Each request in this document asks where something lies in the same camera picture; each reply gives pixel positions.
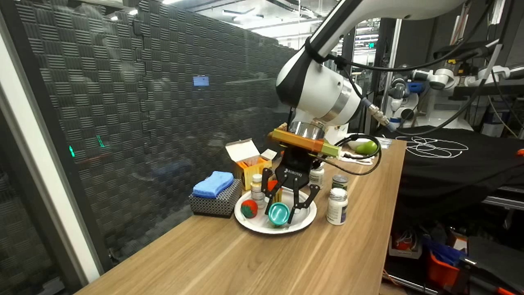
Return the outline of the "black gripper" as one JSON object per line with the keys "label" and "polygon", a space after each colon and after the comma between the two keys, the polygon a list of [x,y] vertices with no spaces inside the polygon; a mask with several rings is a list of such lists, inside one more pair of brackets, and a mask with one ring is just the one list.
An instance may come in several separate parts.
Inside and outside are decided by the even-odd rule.
{"label": "black gripper", "polygon": [[[288,188],[303,188],[309,181],[309,170],[317,168],[321,160],[316,155],[311,155],[304,148],[298,147],[286,147],[283,150],[283,157],[275,170],[276,180]],[[262,170],[262,193],[267,196],[265,209],[270,207],[271,198],[276,193],[276,183],[270,184],[270,176],[273,175],[271,168],[265,166]],[[309,193],[303,198],[301,189],[294,189],[293,193],[293,207],[303,209],[309,207],[314,201],[316,194],[319,193],[319,184],[307,184]]]}

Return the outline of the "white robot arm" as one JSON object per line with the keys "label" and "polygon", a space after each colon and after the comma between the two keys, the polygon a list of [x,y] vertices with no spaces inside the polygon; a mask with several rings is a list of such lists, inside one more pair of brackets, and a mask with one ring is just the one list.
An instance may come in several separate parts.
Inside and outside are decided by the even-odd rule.
{"label": "white robot arm", "polygon": [[339,0],[316,30],[280,68],[275,88],[281,103],[288,104],[294,116],[286,127],[276,127],[271,137],[285,145],[283,158],[275,175],[276,184],[265,193],[267,207],[275,202],[275,193],[285,186],[293,191],[291,209],[307,207],[319,186],[301,201],[298,191],[309,183],[309,170],[327,152],[312,147],[314,137],[301,130],[311,125],[339,125],[347,122],[361,101],[373,111],[376,106],[361,96],[357,83],[343,75],[348,60],[334,55],[335,42],[360,21],[370,17],[429,19],[448,12],[465,0]]}

